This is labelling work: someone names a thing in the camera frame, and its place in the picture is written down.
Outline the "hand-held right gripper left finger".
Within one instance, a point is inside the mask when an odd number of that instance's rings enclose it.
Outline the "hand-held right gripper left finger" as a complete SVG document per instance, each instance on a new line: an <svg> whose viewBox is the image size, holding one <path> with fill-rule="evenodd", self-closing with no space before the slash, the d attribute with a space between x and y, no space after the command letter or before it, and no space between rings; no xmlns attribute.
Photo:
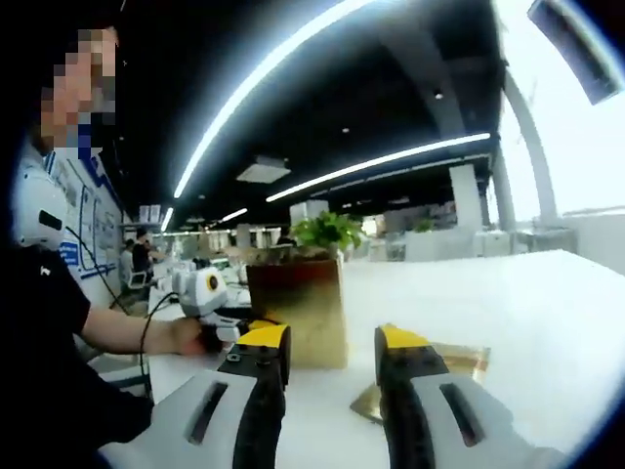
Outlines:
<svg viewBox="0 0 625 469"><path fill-rule="evenodd" d="M285 414L291 331L244 334L221 365L191 377L153 409L150 426L100 455L110 468L272 468Z"/></svg>

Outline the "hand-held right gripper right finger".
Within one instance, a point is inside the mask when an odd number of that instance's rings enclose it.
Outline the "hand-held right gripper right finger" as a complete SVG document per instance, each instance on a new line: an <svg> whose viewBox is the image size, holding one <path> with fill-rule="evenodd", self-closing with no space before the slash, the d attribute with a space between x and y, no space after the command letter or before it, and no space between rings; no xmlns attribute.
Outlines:
<svg viewBox="0 0 625 469"><path fill-rule="evenodd" d="M526 441L513 415L431 343L393 325L375 331L376 382L393 468L554 468L557 452Z"/></svg>

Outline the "person's left hand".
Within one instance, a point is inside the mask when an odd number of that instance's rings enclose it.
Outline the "person's left hand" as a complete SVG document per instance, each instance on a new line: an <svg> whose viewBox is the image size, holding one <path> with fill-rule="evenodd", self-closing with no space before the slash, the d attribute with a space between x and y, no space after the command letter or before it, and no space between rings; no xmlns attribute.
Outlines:
<svg viewBox="0 0 625 469"><path fill-rule="evenodd" d="M217 327L203 324L198 319L180 318L172 321L175 352L183 356L208 356L220 354L229 342L217 335Z"/></svg>

